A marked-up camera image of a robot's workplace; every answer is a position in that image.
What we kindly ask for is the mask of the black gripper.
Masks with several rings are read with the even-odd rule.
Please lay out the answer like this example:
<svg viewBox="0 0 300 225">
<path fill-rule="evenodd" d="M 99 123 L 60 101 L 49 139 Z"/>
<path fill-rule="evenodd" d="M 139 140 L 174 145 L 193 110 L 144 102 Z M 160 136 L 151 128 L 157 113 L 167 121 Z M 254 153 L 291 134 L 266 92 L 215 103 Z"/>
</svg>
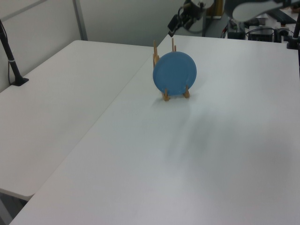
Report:
<svg viewBox="0 0 300 225">
<path fill-rule="evenodd" d="M 167 25 L 169 31 L 168 35 L 173 37 L 176 30 L 179 27 L 184 27 L 189 30 L 191 26 L 199 21 L 203 17 L 202 7 L 180 7 L 178 10 L 178 15 L 174 15 L 169 24 Z"/>
</svg>

